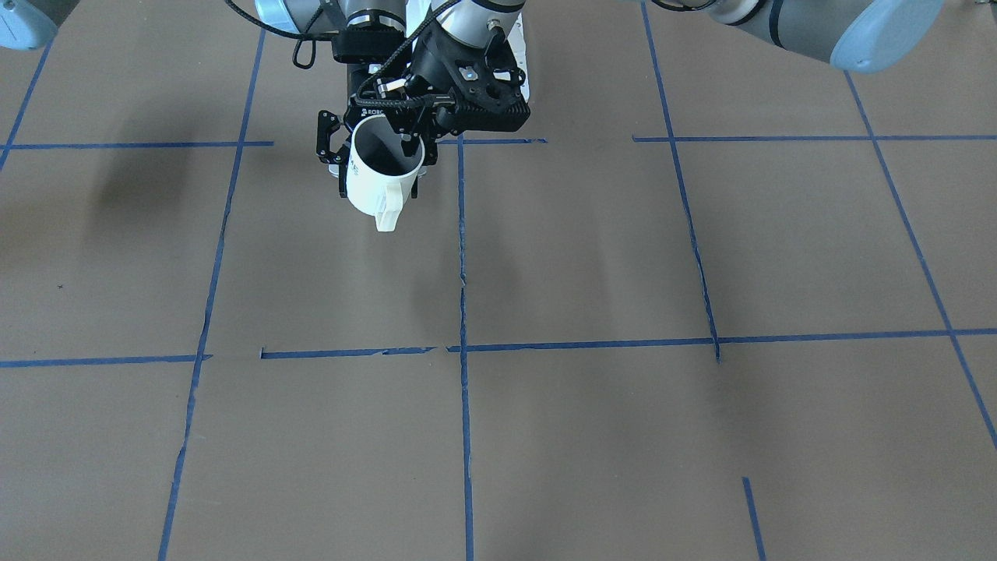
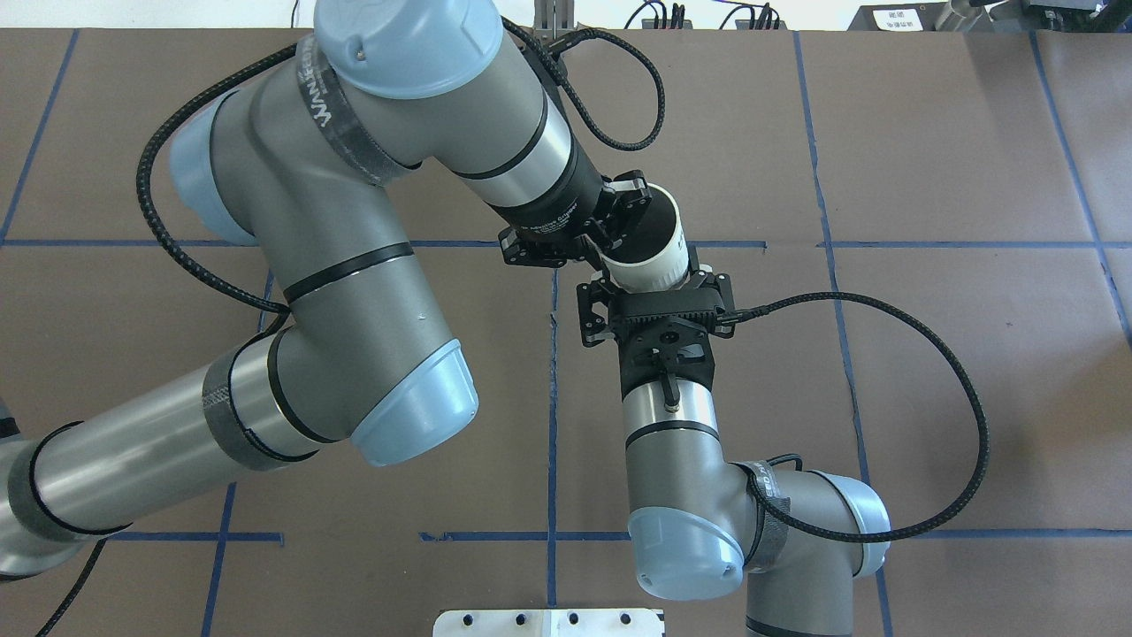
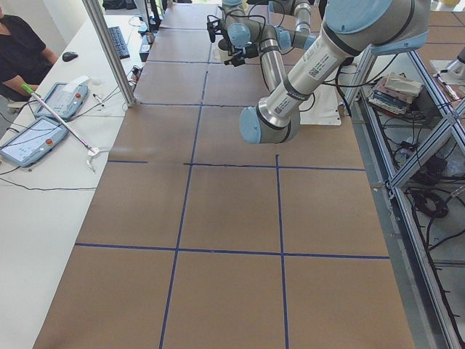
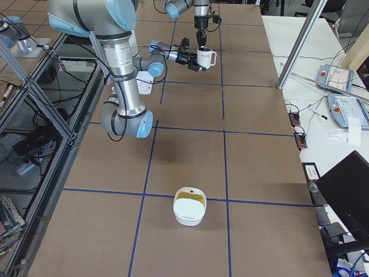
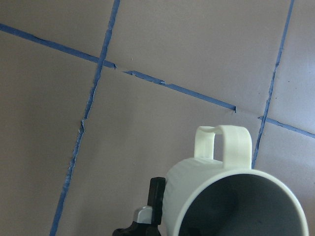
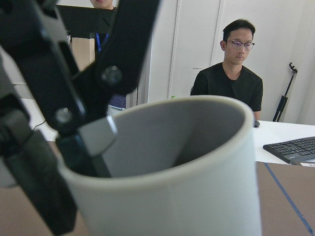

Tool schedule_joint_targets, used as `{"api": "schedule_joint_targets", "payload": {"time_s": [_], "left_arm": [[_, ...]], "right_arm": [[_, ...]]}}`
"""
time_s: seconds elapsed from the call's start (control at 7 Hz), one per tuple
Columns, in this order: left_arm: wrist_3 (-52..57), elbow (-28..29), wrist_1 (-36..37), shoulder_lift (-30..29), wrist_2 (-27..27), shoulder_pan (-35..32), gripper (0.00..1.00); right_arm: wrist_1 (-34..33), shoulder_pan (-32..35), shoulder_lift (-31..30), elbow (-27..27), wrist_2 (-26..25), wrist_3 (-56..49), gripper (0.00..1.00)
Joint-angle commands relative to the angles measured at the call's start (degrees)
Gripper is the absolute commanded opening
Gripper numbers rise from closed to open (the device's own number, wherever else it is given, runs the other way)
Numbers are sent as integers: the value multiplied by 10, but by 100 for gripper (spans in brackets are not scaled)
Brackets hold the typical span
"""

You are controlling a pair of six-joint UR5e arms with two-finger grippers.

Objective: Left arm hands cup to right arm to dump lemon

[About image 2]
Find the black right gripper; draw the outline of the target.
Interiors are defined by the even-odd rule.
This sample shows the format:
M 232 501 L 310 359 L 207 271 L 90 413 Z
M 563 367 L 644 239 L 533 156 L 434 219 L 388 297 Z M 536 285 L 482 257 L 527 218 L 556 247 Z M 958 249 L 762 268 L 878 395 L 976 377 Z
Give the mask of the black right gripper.
M 594 272 L 577 285 L 578 338 L 584 348 L 603 342 L 620 344 L 614 322 L 659 321 L 667 316 L 700 324 L 713 337 L 734 338 L 736 322 L 724 318 L 735 310 L 730 278 L 717 274 L 707 262 L 700 262 L 696 249 L 688 249 L 688 289 L 659 293 L 623 294 L 609 272 Z

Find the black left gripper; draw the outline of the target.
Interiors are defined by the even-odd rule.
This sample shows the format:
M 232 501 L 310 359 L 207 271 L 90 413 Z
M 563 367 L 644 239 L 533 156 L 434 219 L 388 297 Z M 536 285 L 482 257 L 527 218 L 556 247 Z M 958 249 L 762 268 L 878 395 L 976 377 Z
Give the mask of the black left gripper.
M 606 178 L 584 150 L 573 150 L 548 192 L 532 203 L 492 205 L 512 226 L 499 233 L 501 259 L 505 265 L 543 269 L 586 262 L 601 270 L 601 257 L 586 233 L 601 219 L 601 247 L 618 249 L 638 229 L 652 199 L 654 193 L 643 171 Z

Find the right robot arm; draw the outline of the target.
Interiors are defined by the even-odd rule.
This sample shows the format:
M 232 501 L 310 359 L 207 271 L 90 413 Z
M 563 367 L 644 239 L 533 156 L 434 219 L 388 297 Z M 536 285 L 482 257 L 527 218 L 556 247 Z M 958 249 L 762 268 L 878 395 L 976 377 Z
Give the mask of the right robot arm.
M 854 477 L 724 460 L 711 335 L 732 308 L 729 282 L 691 259 L 664 291 L 624 287 L 610 270 L 577 287 L 585 346 L 618 347 L 628 535 L 638 585 L 671 601 L 747 587 L 748 636 L 849 636 L 854 582 L 874 575 L 886 541 L 832 541 L 780 511 L 839 533 L 891 527 L 880 494 Z

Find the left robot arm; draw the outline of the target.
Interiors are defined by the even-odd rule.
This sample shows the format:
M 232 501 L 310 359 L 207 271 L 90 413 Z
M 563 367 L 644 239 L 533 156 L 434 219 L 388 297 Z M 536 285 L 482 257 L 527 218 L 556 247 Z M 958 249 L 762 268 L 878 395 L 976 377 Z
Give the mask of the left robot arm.
M 386 190 L 437 160 L 509 265 L 638 262 L 646 179 L 602 177 L 490 1 L 319 1 L 314 32 L 194 98 L 136 177 L 194 277 L 278 321 L 211 365 L 3 451 L 3 582 L 247 472 L 348 440 L 389 466 L 478 397 Z

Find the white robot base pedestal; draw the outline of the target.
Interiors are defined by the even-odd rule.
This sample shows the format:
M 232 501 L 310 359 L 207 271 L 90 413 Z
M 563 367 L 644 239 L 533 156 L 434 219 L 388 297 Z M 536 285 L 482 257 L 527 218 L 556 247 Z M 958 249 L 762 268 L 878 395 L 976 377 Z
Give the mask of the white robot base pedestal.
M 666 636 L 662 610 L 648 608 L 444 611 L 434 636 Z

